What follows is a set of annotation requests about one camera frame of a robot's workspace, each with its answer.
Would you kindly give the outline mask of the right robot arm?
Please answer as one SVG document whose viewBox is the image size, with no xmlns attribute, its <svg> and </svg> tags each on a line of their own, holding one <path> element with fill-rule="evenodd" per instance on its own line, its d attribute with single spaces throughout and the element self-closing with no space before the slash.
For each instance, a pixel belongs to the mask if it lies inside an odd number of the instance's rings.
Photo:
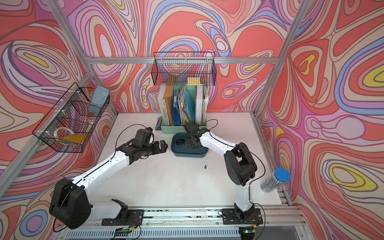
<svg viewBox="0 0 384 240">
<path fill-rule="evenodd" d="M 258 169 L 251 152 L 244 143 L 234 144 L 225 141 L 210 131 L 203 129 L 197 133 L 188 133 L 186 146 L 190 148 L 205 147 L 224 158 L 227 174 L 236 185 L 234 204 L 236 219 L 242 223 L 253 214 L 250 183 Z"/>
</svg>

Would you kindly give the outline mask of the teal plastic storage tray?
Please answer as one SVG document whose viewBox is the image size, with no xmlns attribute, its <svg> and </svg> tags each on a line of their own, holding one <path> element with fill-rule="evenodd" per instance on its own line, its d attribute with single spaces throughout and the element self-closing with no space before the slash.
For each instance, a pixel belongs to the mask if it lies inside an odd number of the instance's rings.
<svg viewBox="0 0 384 240">
<path fill-rule="evenodd" d="M 176 157 L 185 157 L 185 158 L 203 158 L 208 153 L 208 148 L 201 149 L 191 149 L 185 145 L 176 145 L 176 140 L 185 139 L 187 133 L 177 133 L 173 136 L 171 142 L 171 151 Z"/>
</svg>

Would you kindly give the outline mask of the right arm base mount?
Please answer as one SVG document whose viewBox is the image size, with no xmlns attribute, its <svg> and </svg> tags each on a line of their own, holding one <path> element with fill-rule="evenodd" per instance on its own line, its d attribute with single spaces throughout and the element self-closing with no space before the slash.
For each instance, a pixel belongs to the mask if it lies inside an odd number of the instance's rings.
<svg viewBox="0 0 384 240">
<path fill-rule="evenodd" d="M 263 224 L 263 216 L 258 208 L 251 208 L 246 212 L 238 209 L 221 209 L 224 225 L 257 225 Z"/>
</svg>

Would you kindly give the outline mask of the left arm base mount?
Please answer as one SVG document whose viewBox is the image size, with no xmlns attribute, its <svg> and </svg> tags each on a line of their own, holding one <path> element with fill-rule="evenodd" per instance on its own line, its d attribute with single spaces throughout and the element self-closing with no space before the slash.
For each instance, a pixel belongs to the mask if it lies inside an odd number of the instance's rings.
<svg viewBox="0 0 384 240">
<path fill-rule="evenodd" d="M 144 210 L 123 210 L 114 219 L 103 219 L 102 226 L 141 226 Z"/>
</svg>

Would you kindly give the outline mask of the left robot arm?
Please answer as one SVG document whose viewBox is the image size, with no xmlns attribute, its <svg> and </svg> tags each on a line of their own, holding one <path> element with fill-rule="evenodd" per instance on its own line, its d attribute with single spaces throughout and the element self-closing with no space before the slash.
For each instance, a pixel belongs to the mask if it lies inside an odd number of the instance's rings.
<svg viewBox="0 0 384 240">
<path fill-rule="evenodd" d="M 163 154 L 168 145 L 164 140 L 149 144 L 135 144 L 129 141 L 116 148 L 106 160 L 89 171 L 71 180 L 63 178 L 54 188 L 49 213 L 69 229 L 77 229 L 90 220 L 111 219 L 119 222 L 129 218 L 128 207 L 123 202 L 92 203 L 89 198 L 94 191 L 118 171 L 137 160 Z"/>
</svg>

